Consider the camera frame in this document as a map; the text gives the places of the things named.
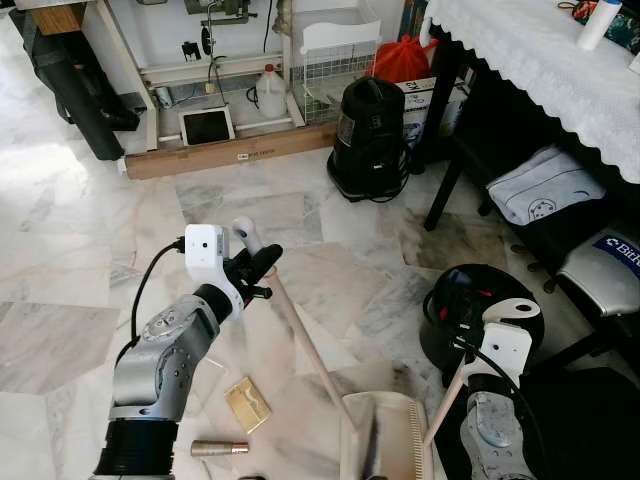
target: white plastic jug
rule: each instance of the white plastic jug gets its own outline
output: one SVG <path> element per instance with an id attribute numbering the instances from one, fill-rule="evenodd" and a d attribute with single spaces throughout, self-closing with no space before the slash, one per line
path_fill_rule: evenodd
<path id="1" fill-rule="evenodd" d="M 265 117 L 281 118 L 287 112 L 285 96 L 287 87 L 284 80 L 274 72 L 273 65 L 264 67 L 264 73 L 256 83 L 256 94 L 258 95 L 258 107 Z"/>

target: cardboard box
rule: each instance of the cardboard box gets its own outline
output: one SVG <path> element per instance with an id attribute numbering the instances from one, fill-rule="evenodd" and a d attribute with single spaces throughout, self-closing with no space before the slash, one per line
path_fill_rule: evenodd
<path id="1" fill-rule="evenodd" d="M 431 104 L 436 77 L 396 83 L 404 92 L 404 135 L 410 147 L 413 147 L 422 137 L 427 111 Z M 467 94 L 464 90 L 464 80 L 458 78 L 454 84 L 449 104 L 445 109 L 440 124 L 441 135 L 451 135 L 460 114 L 460 109 Z"/>

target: white tablecloth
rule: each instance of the white tablecloth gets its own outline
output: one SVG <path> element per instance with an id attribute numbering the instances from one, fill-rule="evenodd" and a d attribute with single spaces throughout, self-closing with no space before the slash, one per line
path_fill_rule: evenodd
<path id="1" fill-rule="evenodd" d="M 430 0 L 425 17 L 526 90 L 568 132 L 640 183 L 640 75 L 633 55 L 603 39 L 579 49 L 583 28 L 557 0 Z"/>

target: broom handle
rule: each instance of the broom handle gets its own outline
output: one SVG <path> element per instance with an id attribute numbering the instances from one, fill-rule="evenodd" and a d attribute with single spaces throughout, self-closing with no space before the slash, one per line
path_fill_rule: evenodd
<path id="1" fill-rule="evenodd" d="M 352 433 L 357 433 L 358 429 L 356 428 L 356 424 L 351 418 L 351 415 L 349 415 L 347 406 L 344 404 L 344 400 L 342 400 L 342 396 L 338 392 L 336 384 L 333 383 L 333 380 L 329 376 L 329 372 L 327 371 L 322 358 L 320 358 L 318 350 L 311 341 L 311 337 L 309 337 L 307 329 L 304 328 L 304 324 L 302 323 L 302 320 L 300 320 L 298 312 L 296 312 L 289 295 L 287 295 L 287 292 L 280 281 L 280 277 L 278 276 L 278 270 L 276 267 L 273 267 L 273 271 L 267 274 L 266 279 L 269 287 L 271 287 L 271 290 L 273 291 L 274 300 L 279 303 L 280 308 L 284 311 L 284 314 L 289 321 L 289 325 L 291 325 L 293 332 L 298 340 L 300 340 L 300 343 L 307 352 L 311 363 L 313 363 L 318 375 L 320 375 L 320 379 L 322 380 L 322 383 L 324 383 L 324 387 L 327 389 L 327 392 L 329 392 L 331 400 L 333 400 L 334 405 L 342 415 L 342 420 L 346 422 Z"/>
<path id="2" fill-rule="evenodd" d="M 233 231 L 240 237 L 242 243 L 247 247 L 247 250 L 251 256 L 255 255 L 260 249 L 262 249 L 262 242 L 258 237 L 256 232 L 256 226 L 253 220 L 249 217 L 239 217 L 233 221 Z M 296 312 L 289 295 L 287 295 L 282 282 L 280 281 L 280 277 L 278 276 L 278 269 L 274 266 L 265 276 L 269 287 L 274 295 L 274 300 L 280 304 L 280 308 L 282 308 L 285 316 L 287 317 L 287 321 L 291 328 L 293 329 L 294 334 L 302 343 L 302 347 L 307 352 L 311 363 L 316 368 L 318 375 L 320 375 L 320 379 L 324 384 L 324 387 L 327 389 L 333 404 L 336 406 L 340 415 L 342 415 L 342 420 L 349 426 L 351 433 L 357 434 L 358 429 L 356 428 L 356 424 L 351 418 L 349 414 L 349 410 L 347 410 L 347 406 L 338 391 L 338 387 L 333 383 L 333 380 L 329 376 L 329 372 L 327 371 L 327 367 L 325 367 L 318 350 L 315 345 L 311 341 L 311 337 L 307 332 L 307 329 L 304 328 L 304 324 L 300 317 L 298 316 L 298 312 Z"/>
<path id="3" fill-rule="evenodd" d="M 456 370 L 456 374 L 453 376 L 453 380 L 451 380 L 451 384 L 449 385 L 447 392 L 444 394 L 444 398 L 442 399 L 442 402 L 438 407 L 438 411 L 433 417 L 431 426 L 427 431 L 427 436 L 424 439 L 425 448 L 431 445 L 431 442 L 435 438 L 436 433 L 438 433 L 438 430 L 440 429 L 444 418 L 447 416 L 447 413 L 449 413 L 451 405 L 453 405 L 453 402 L 458 396 L 462 385 L 464 385 L 464 375 L 462 374 L 462 367 L 464 367 L 464 365 L 465 361 L 463 358 L 460 362 L 460 366 Z"/>

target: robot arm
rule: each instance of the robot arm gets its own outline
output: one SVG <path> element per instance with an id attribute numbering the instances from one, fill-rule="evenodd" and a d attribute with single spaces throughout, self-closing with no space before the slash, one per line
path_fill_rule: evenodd
<path id="1" fill-rule="evenodd" d="M 271 245 L 229 259 L 223 228 L 187 227 L 187 269 L 202 285 L 153 317 L 116 363 L 106 446 L 92 480 L 173 478 L 173 443 L 196 366 L 223 321 L 239 318 L 253 297 L 268 298 L 255 284 L 281 254 Z"/>
<path id="2" fill-rule="evenodd" d="M 529 333 L 500 323 L 502 319 L 531 318 L 540 313 L 530 300 L 512 298 L 483 314 L 480 352 L 493 360 L 515 385 L 519 384 L 531 347 Z M 469 386 L 467 417 L 460 439 L 471 460 L 474 480 L 535 480 L 524 458 L 522 426 L 515 413 L 509 384 L 486 362 L 475 358 L 461 366 Z"/>

